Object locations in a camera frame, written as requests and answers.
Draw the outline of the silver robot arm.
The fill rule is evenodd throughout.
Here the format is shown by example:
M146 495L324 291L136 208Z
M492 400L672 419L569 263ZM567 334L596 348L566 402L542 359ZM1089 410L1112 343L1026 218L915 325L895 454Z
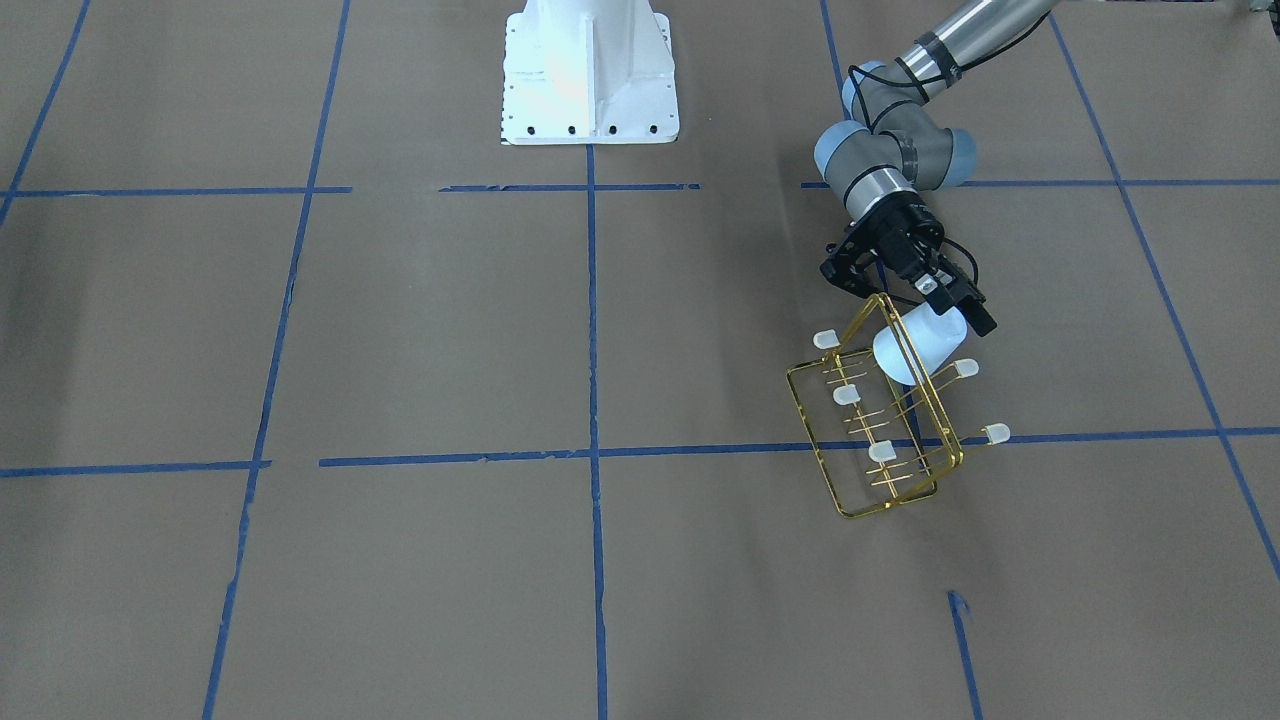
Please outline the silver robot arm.
M956 311L978 336L995 331L978 270L946 255L952 241L924 200L973 177L977 146L968 132L940 126L927 108L1033 33L1052 6L968 1L893 60L847 69L841 88L847 119L814 147L815 168L850 219L820 264L829 284L869 299L878 293L870 269L881 264L933 314Z

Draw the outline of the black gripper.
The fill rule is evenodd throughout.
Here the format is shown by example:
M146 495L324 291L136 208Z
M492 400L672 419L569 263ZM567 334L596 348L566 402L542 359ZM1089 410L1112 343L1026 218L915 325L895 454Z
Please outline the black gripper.
M863 218L861 233L882 263L918 290L934 315L956 309L979 337L998 328L986 296L945 255L945 228L918 193L882 197Z

